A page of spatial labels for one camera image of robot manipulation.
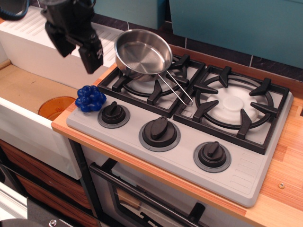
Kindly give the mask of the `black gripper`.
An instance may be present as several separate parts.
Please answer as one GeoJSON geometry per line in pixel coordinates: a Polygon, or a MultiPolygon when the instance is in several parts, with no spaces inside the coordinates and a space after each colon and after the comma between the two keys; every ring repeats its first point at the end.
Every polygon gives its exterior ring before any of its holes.
{"type": "Polygon", "coordinates": [[[45,30],[62,57],[71,54],[76,45],[88,74],[103,65],[103,47],[92,28],[95,0],[43,0],[45,30]]]}

